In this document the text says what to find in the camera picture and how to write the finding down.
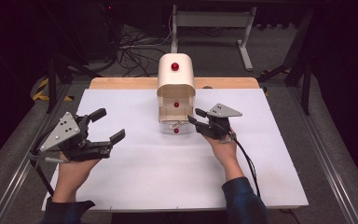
human hand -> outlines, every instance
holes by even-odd
[[[61,153],[60,158],[67,161]],[[58,181],[52,198],[55,203],[73,203],[76,192],[89,177],[91,169],[100,160],[71,161],[59,164]]]
[[[226,181],[244,176],[237,160],[237,143],[234,141],[222,143],[222,139],[212,139],[204,135],[203,137],[211,145],[213,154],[223,165],[226,172]]]

table surface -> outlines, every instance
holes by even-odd
[[[195,107],[209,110],[222,103],[242,112],[242,117],[232,118],[230,123],[255,164],[266,207],[308,205],[266,96],[255,79],[196,77],[195,83],[200,88],[214,87],[196,90]],[[209,144],[195,132],[159,131],[156,78],[94,78],[77,114],[89,114],[102,107],[107,115],[89,125],[89,140],[105,141],[122,128],[126,137],[113,147],[111,158],[102,160],[92,170],[77,193],[79,201],[93,200],[96,206],[91,210],[104,212],[225,209],[221,190],[225,174]],[[250,174],[240,150],[237,156],[242,170]],[[57,173],[51,186],[55,186]],[[252,178],[250,182],[255,189]]]

human arm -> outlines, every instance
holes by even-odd
[[[222,189],[227,202],[228,223],[269,223],[267,208],[245,177],[237,160],[237,144],[234,141],[222,143],[219,139],[204,136],[211,145],[213,154],[222,164],[226,183]]]
[[[92,201],[78,203],[76,193],[99,161],[71,161],[59,165],[56,189],[52,198],[47,200],[41,223],[80,223],[81,216],[95,204]]]

wrist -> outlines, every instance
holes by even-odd
[[[65,190],[56,188],[52,201],[54,203],[75,203],[77,190]]]
[[[237,161],[227,162],[223,165],[226,173],[226,181],[244,176],[243,171]]]

aluminum rail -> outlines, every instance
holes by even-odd
[[[55,115],[58,112],[58,108],[68,92],[70,85],[63,85],[60,87],[59,94],[58,94],[58,103],[54,106],[51,110],[50,114],[47,114],[43,121],[42,125],[40,126],[39,130],[37,131],[31,145],[29,146],[28,150],[25,152],[25,155],[19,165],[19,168],[14,172],[13,177],[10,183],[7,186],[7,190],[5,191],[4,195],[0,200],[0,223],[3,223],[11,205],[13,204],[14,200],[16,199],[17,194],[19,193],[21,186],[25,180],[25,177],[28,175],[28,172],[31,169],[31,164],[29,162],[28,152],[30,149],[34,147],[34,144],[41,133],[43,133],[49,126],[49,124],[54,119]]]
[[[322,168],[324,169],[324,173],[327,177],[327,180],[330,184],[331,189],[333,190],[334,194],[336,195],[336,199],[338,201],[339,207],[342,210],[344,217],[346,218],[348,223],[358,224],[358,212],[356,211],[348,192],[344,186],[344,183],[339,175],[338,171],[334,167],[333,163],[331,162],[326,148],[320,138],[318,132],[316,131],[315,125],[312,122],[310,116],[307,116],[304,113],[304,110],[301,106],[300,95],[295,87],[288,87],[289,93],[294,101],[296,108],[303,119],[310,137],[312,139],[313,149],[315,151],[316,156]]]

